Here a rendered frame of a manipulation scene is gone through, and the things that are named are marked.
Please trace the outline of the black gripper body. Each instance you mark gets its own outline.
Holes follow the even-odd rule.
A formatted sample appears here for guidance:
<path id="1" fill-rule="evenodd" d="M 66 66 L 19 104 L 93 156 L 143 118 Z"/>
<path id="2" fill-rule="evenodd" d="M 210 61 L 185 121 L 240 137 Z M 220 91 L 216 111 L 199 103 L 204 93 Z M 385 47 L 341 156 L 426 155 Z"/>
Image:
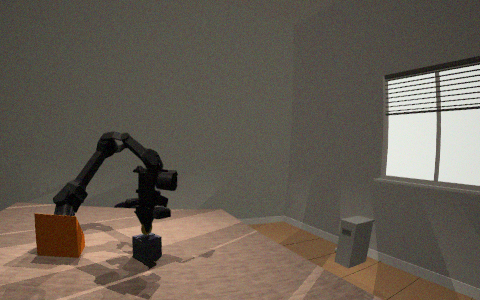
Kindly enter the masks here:
<path id="1" fill-rule="evenodd" d="M 155 190 L 155 188 L 138 187 L 136 193 L 138 193 L 139 198 L 127 199 L 125 207 L 131 208 L 132 206 L 135 206 L 135 211 L 140 213 L 146 211 L 145 214 L 154 219 L 171 217 L 169 208 L 163 206 L 155 208 L 155 206 L 157 206 L 157 202 L 155 202 L 155 194 L 157 194 L 157 190 Z"/>

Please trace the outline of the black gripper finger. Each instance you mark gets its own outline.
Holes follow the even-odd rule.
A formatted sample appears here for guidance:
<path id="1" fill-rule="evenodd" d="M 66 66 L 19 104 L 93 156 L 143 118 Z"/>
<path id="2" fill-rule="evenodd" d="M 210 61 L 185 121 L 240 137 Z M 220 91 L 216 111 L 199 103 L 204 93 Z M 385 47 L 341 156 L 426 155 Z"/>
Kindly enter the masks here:
<path id="1" fill-rule="evenodd" d="M 142 217 L 142 220 L 144 222 L 145 230 L 148 233 L 154 218 L 151 218 L 149 215 L 146 215 L 146 214 L 141 214 L 141 217 Z"/>
<path id="2" fill-rule="evenodd" d="M 138 212 L 138 211 L 134 211 L 134 213 L 136 213 L 140 224 L 143 225 L 144 222 L 143 222 L 143 220 L 142 220 L 141 214 L 145 214 L 146 211 L 145 211 L 145 212 L 142 212 L 142 213 L 140 213 L 140 212 Z"/>

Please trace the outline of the gold coin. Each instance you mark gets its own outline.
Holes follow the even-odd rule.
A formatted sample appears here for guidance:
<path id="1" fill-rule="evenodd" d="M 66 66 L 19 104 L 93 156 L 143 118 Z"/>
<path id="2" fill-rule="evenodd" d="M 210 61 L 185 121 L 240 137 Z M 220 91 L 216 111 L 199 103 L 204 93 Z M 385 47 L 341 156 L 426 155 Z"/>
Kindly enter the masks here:
<path id="1" fill-rule="evenodd" d="M 152 225 L 151 225 L 151 227 L 150 227 L 150 230 L 149 230 L 149 232 L 148 232 L 148 233 L 147 233 L 147 232 L 146 232 L 146 230 L 145 230 L 144 223 L 143 223 L 143 225 L 141 225 L 141 227 L 142 227 L 142 228 L 141 228 L 141 232 L 142 232 L 144 235 L 148 235 L 148 234 L 150 234 L 150 233 L 151 233 L 151 230 L 152 230 Z"/>

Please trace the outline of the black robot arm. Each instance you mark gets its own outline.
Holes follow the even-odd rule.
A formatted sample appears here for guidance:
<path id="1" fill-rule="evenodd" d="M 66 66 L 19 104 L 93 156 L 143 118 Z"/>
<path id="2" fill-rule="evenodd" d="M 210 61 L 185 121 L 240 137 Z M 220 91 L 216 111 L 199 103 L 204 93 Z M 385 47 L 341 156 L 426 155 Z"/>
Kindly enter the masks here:
<path id="1" fill-rule="evenodd" d="M 116 140 L 122 141 L 122 145 L 118 145 Z M 139 188 L 156 188 L 160 190 L 175 191 L 177 188 L 177 171 L 164 170 L 163 162 L 159 154 L 145 148 L 138 143 L 129 133 L 106 132 L 98 140 L 96 152 L 92 155 L 88 163 L 79 173 L 75 180 L 67 183 L 54 196 L 53 202 L 56 208 L 53 215 L 74 216 L 78 211 L 80 204 L 84 202 L 88 193 L 85 191 L 91 178 L 95 175 L 101 164 L 107 157 L 114 153 L 121 152 L 128 148 L 136 156 L 138 156 L 145 164 L 146 169 L 137 166 L 133 170 L 138 173 Z"/>

